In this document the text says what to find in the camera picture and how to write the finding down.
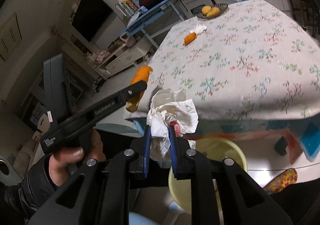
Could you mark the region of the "left hand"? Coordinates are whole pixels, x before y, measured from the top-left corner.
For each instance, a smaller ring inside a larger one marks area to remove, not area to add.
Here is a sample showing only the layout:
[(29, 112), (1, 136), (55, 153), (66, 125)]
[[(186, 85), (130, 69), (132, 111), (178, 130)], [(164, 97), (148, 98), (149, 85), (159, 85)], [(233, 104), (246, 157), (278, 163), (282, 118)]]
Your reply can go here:
[(49, 159), (49, 176), (52, 182), (60, 187), (69, 177), (67, 166), (79, 161), (95, 159), (99, 162), (105, 161), (106, 156), (103, 153), (103, 143), (100, 135), (96, 130), (91, 132), (91, 150), (85, 153), (82, 147), (63, 148), (54, 153)]

